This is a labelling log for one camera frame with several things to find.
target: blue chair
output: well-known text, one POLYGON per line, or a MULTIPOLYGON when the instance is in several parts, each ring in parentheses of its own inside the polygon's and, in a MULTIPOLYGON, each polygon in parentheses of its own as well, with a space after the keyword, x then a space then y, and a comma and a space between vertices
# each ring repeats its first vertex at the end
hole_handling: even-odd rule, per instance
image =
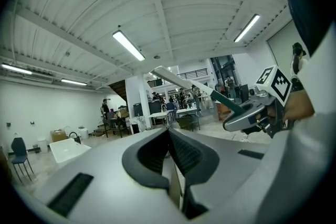
POLYGON ((28 171, 27 171, 27 168, 25 166, 25 161, 27 160, 28 161, 28 164, 29 164, 29 167, 30 167, 30 170, 33 172, 33 169, 32 167, 30 166, 30 163, 29 163, 29 160, 28 160, 28 157, 27 157, 27 150, 26 150, 26 145, 25 145, 25 142, 23 141, 23 139, 21 137, 16 137, 14 138, 13 142, 12 142, 12 150, 14 151, 14 154, 15 154, 15 158, 14 160, 12 160, 12 164, 14 166, 14 170, 17 174, 17 177, 20 179, 21 183, 22 183, 22 180, 21 178, 19 177, 19 174, 15 168, 15 164, 17 164, 21 170, 21 173, 22 175, 24 175, 24 173, 22 172, 22 169, 21 169, 21 166, 20 164, 22 163, 25 170, 26 170, 26 173, 31 181, 31 178, 30 178, 30 175, 28 174, 28 171))

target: white table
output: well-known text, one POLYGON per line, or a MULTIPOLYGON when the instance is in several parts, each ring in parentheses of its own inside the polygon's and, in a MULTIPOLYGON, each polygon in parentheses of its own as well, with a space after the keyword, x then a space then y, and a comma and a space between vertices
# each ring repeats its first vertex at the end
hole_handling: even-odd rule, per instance
POLYGON ((149 118, 165 118, 166 116, 167 116, 167 111, 164 111, 164 112, 150 114, 149 118))
POLYGON ((197 110, 197 108, 179 109, 179 110, 177 110, 176 114, 185 114, 185 113, 193 112, 193 111, 196 111, 196 110, 197 110))
POLYGON ((198 114, 196 113, 197 112, 197 108, 187 108, 187 109, 179 109, 179 110, 177 110, 177 112, 176 112, 176 114, 177 115, 179 115, 179 114, 188 114, 188 113, 190 113, 190 112, 194 112, 194 114, 195 114, 195 116, 196 116, 196 118, 197 118, 197 123, 198 123, 198 129, 201 129, 201 127, 200 127, 200 121, 199 121, 199 119, 198 119, 198 114))

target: cardboard box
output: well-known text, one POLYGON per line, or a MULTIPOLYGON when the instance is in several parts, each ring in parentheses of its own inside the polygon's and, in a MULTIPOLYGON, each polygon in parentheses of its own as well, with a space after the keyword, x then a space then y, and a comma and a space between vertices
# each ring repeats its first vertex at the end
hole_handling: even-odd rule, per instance
POLYGON ((67 139, 65 131, 63 131, 63 130, 51 131, 50 135, 51 135, 51 140, 53 142, 58 142, 58 141, 67 139))
POLYGON ((128 113, 128 111, 127 111, 127 109, 120 109, 119 113, 120 113, 120 117, 121 118, 127 118, 127 117, 130 116, 129 113, 128 113))

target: fluorescent light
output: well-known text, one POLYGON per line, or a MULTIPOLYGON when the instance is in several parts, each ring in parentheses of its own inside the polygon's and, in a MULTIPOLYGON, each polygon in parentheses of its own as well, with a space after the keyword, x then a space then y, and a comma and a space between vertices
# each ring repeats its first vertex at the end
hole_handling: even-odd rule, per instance
POLYGON ((113 37, 125 47, 130 53, 132 53, 137 60, 143 61, 144 56, 135 48, 135 46, 127 39, 127 37, 123 34, 122 31, 118 30, 113 34, 113 37))
POLYGON ((67 79, 62 79, 61 82, 66 82, 66 83, 71 83, 71 84, 77 84, 77 85, 82 85, 82 86, 86 86, 87 85, 86 83, 72 81, 72 80, 67 80, 67 79))
POLYGON ((20 73, 24 73, 24 74, 28 74, 28 75, 32 74, 31 71, 28 71, 28 70, 25 70, 25 69, 22 69, 22 68, 19 68, 19 67, 13 67, 13 66, 10 66, 10 65, 6 65, 4 63, 1 66, 3 68, 10 69, 10 70, 15 71, 15 72, 20 72, 20 73))
POLYGON ((240 34, 236 37, 234 42, 239 42, 246 33, 251 29, 251 27, 259 20, 260 16, 258 14, 255 14, 252 19, 248 22, 248 24, 244 27, 244 29, 240 32, 240 34))

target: ceiling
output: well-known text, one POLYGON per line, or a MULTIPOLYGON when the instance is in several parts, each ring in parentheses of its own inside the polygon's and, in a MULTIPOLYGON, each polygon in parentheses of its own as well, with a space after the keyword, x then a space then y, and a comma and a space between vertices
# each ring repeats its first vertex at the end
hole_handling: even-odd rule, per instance
POLYGON ((287 9, 287 0, 9 0, 0 57, 103 88, 159 65, 245 52, 287 9), (254 14, 261 19, 234 43, 254 14), (118 25, 144 61, 114 40, 118 25))

